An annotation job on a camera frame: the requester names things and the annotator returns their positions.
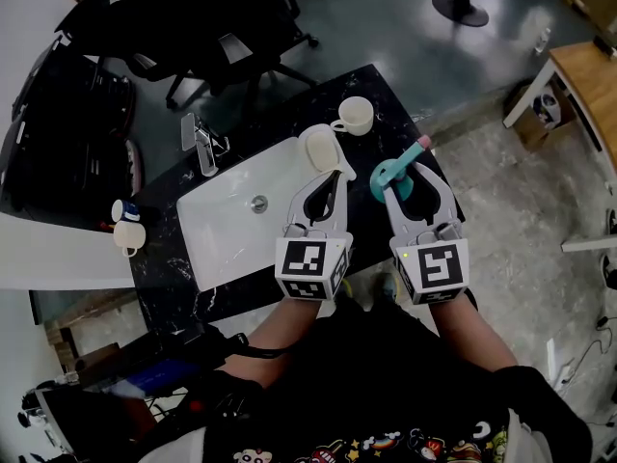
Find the plastic bottle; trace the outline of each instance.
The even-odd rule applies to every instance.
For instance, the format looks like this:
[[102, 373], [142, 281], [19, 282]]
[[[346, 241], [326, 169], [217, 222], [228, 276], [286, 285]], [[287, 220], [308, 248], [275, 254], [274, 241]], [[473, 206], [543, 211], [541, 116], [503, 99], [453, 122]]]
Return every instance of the plastic bottle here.
[[536, 53], [538, 55], [540, 55], [540, 53], [542, 53], [544, 49], [547, 47], [549, 38], [550, 38], [550, 29], [546, 28], [542, 33], [540, 33], [540, 36], [538, 37], [538, 40], [536, 41], [536, 45], [533, 48], [534, 50], [536, 50]]

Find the black marble countertop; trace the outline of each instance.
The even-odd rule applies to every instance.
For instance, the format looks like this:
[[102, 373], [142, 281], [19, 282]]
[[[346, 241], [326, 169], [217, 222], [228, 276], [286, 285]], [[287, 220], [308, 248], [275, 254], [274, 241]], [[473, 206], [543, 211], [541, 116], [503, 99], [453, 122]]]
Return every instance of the black marble countertop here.
[[[375, 67], [366, 66], [341, 75], [269, 110], [254, 123], [231, 131], [228, 134], [231, 152], [217, 161], [219, 175], [243, 159], [300, 135], [311, 125], [330, 123], [338, 118], [340, 102], [352, 95], [370, 100], [375, 108], [375, 120], [372, 130], [362, 137], [336, 134], [345, 157], [358, 174], [356, 180], [348, 183], [347, 230], [354, 235], [348, 274], [391, 257], [392, 233], [386, 207], [372, 197], [368, 181], [381, 161], [398, 157], [419, 137], [414, 122]], [[418, 161], [443, 177], [430, 152], [423, 153]], [[282, 298], [274, 279], [274, 266], [216, 289], [199, 291], [175, 204], [209, 179], [201, 175], [197, 152], [193, 150], [135, 198], [148, 241], [130, 262], [149, 329], [176, 331], [195, 320], [210, 322]], [[430, 217], [437, 203], [432, 191], [420, 183], [406, 205], [412, 214]]]

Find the cup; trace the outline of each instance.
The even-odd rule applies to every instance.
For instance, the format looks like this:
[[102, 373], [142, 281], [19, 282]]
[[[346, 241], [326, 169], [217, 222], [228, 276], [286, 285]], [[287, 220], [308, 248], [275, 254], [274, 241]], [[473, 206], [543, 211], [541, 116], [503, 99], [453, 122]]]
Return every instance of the cup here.
[[118, 221], [139, 221], [139, 209], [133, 203], [118, 199], [112, 205], [112, 219]]
[[123, 256], [132, 258], [146, 243], [146, 229], [141, 223], [120, 220], [114, 228], [114, 242], [122, 248]]
[[373, 126], [373, 105], [365, 97], [351, 96], [338, 107], [339, 119], [330, 124], [336, 132], [364, 135]]

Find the round black pedestal base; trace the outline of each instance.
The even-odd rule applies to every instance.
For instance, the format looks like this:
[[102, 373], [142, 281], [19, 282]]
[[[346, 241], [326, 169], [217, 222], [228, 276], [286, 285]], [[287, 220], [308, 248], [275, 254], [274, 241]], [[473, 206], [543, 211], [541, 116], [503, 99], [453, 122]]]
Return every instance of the round black pedestal base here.
[[462, 15], [454, 12], [454, 0], [433, 0], [433, 7], [444, 17], [459, 22], [464, 26], [482, 27], [489, 22], [489, 15], [484, 9], [469, 6], [469, 11]]

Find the sink drain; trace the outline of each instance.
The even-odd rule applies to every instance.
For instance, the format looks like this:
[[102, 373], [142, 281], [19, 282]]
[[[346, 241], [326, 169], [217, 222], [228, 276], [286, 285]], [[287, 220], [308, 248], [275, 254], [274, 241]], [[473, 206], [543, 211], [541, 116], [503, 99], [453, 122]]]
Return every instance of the sink drain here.
[[255, 214], [261, 214], [268, 208], [268, 200], [265, 196], [255, 196], [251, 201], [251, 210]]

